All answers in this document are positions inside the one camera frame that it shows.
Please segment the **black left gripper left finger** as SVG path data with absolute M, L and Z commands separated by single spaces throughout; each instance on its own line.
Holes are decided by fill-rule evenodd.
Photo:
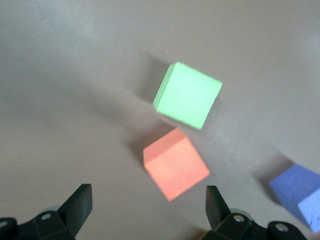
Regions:
M 13 217 L 0 219 L 2 240 L 74 240 L 93 209 L 91 184 L 81 184 L 58 210 L 44 211 L 18 225 Z

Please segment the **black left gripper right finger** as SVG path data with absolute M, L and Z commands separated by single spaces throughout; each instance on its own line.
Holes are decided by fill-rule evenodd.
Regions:
M 271 221 L 267 227 L 236 211 L 232 212 L 218 188 L 206 187 L 205 212 L 211 227 L 203 240 L 305 240 L 306 237 L 294 225 L 283 221 Z

